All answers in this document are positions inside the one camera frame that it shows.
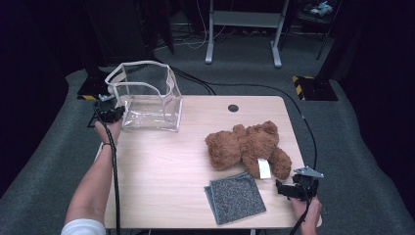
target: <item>metal stand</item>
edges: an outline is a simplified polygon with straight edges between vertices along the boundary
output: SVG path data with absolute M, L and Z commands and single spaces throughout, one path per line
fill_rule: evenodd
M 274 57 L 274 66 L 281 68 L 281 59 L 278 51 L 278 41 L 286 17 L 288 3 L 290 0 L 284 0 L 284 6 L 281 13 L 248 13 L 248 12 L 225 12 L 215 11 L 213 9 L 213 0 L 210 0 L 209 13 L 209 35 L 207 45 L 206 64 L 211 64 L 213 57 L 213 26 L 214 25 L 232 25 L 232 26 L 254 26 L 254 27 L 271 27 L 277 28 L 274 41 L 271 41 L 271 50 Z

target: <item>brown teddy bear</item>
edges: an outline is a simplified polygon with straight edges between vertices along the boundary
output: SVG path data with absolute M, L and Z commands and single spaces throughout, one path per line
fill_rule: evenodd
M 205 141 L 210 164 L 215 169 L 226 169 L 242 160 L 246 171 L 252 177 L 260 178 L 257 159 L 265 159 L 277 178 L 286 179 L 290 175 L 292 162 L 278 148 L 278 127 L 270 120 L 247 128 L 237 124 L 233 131 L 221 130 L 209 134 Z

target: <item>gray carpet floor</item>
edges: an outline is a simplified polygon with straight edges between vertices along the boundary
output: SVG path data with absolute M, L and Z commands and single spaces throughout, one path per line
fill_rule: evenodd
M 207 45 L 199 49 L 175 46 L 156 50 L 156 57 L 208 82 L 272 86 L 291 96 L 308 121 L 318 152 L 319 198 L 324 205 L 318 234 L 415 234 L 415 223 L 392 181 L 378 168 L 359 134 L 353 108 L 336 80 L 331 84 L 338 102 L 300 101 L 293 75 L 317 75 L 330 45 L 315 58 L 318 37 L 292 35 L 281 52 L 283 67 L 274 68 L 270 37 L 222 38 L 215 44 L 213 63 L 205 64 Z M 99 146 L 92 128 L 92 101 L 77 100 L 76 92 L 87 77 L 84 70 L 67 77 L 69 94 L 37 151 L 0 201 L 0 234 L 59 234 L 69 200 L 91 166 Z M 184 95 L 207 95 L 202 85 L 177 76 Z M 297 136 L 304 162 L 312 165 L 311 136 L 293 100 L 277 90 L 241 86 L 212 86 L 217 95 L 281 96 Z M 135 234 L 123 230 L 124 234 Z M 289 234 L 290 229 L 261 231 Z

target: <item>white sleeve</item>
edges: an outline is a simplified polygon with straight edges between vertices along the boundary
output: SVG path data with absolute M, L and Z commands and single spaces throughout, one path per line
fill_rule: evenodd
M 61 235 L 105 235 L 105 227 L 94 219 L 80 218 L 67 223 Z

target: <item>transparent vinyl pouch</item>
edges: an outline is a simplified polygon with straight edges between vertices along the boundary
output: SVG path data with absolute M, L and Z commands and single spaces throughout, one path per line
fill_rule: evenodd
M 123 128 L 179 130 L 183 100 L 168 65 L 122 63 L 105 82 L 116 97 L 116 105 L 125 107 Z

